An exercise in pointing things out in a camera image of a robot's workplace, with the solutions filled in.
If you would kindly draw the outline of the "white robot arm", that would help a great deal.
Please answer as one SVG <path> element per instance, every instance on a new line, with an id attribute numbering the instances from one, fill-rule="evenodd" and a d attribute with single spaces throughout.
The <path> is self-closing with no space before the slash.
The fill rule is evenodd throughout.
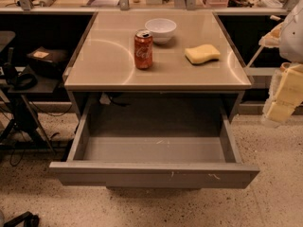
<path id="1" fill-rule="evenodd" d="M 279 56 L 287 60 L 274 72 L 262 110 L 262 124 L 276 128 L 303 102 L 303 0 L 258 44 L 277 47 Z"/>

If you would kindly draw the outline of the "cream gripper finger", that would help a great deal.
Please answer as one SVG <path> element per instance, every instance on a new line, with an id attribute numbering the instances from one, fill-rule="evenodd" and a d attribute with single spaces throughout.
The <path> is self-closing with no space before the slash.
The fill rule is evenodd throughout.
<path id="1" fill-rule="evenodd" d="M 282 23 L 278 24 L 271 31 L 262 36 L 261 39 L 258 41 L 258 44 L 267 48 L 279 48 L 281 28 Z"/>

